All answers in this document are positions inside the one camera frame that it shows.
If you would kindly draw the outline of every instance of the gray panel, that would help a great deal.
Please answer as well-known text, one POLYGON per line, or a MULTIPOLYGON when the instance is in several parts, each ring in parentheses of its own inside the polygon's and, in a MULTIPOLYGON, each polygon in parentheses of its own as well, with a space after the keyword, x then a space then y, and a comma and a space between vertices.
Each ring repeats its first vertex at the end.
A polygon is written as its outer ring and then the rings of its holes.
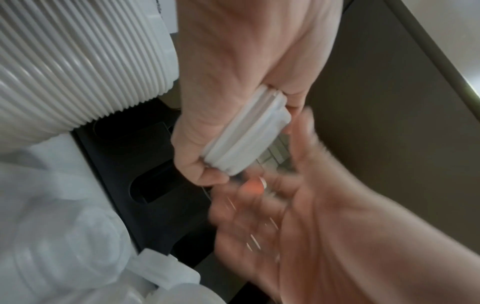
POLYGON ((383 1, 346 11, 307 103, 353 174, 480 252, 480 124, 383 1))

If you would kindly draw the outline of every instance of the hand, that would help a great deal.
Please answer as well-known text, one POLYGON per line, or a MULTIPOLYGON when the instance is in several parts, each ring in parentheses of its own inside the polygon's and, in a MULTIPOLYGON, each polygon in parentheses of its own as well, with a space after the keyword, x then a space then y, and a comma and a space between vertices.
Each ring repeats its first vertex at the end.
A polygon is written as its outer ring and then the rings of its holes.
POLYGON ((198 185, 229 177, 200 155, 260 84, 282 90, 293 118, 332 50, 342 0, 177 1, 182 115, 178 170, 198 185))
POLYGON ((219 259, 285 304, 477 302, 479 258, 361 184, 313 125, 305 111, 292 126, 298 174, 247 172, 278 197, 212 190, 219 259))

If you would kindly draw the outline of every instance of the person's right hand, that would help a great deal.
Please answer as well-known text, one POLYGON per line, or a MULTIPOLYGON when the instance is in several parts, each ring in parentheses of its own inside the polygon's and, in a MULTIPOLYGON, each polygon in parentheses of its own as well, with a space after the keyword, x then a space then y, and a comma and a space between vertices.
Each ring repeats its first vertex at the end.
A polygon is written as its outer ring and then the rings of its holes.
POLYGON ((221 261, 284 304, 478 303, 478 256, 354 178, 310 111, 292 128, 298 174, 248 172, 280 198, 212 190, 221 261))
POLYGON ((177 169, 210 186, 229 177, 201 160, 261 85, 287 96, 292 118, 332 50, 342 0, 178 0, 181 116, 177 169))

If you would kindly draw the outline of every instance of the skin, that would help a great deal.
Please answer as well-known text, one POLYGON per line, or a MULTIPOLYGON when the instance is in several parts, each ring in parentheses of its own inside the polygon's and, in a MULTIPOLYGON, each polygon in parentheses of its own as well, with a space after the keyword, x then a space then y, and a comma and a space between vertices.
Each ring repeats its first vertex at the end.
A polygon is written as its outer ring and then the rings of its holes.
POLYGON ((213 189, 219 259, 285 304, 477 303, 480 258, 359 182, 313 125, 306 110, 292 126, 298 174, 247 171, 276 197, 213 189))
POLYGON ((179 0, 182 115, 172 144, 178 170, 197 185, 229 177, 200 159, 260 84, 282 90, 293 118, 332 50, 339 0, 179 0))

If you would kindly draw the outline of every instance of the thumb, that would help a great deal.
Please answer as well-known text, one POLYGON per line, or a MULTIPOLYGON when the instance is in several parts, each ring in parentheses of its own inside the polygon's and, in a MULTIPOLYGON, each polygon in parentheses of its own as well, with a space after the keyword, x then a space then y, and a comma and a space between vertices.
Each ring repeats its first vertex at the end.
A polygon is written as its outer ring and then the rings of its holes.
POLYGON ((290 152, 297 172, 317 195, 356 195, 366 189, 319 140, 310 108, 292 124, 290 152))

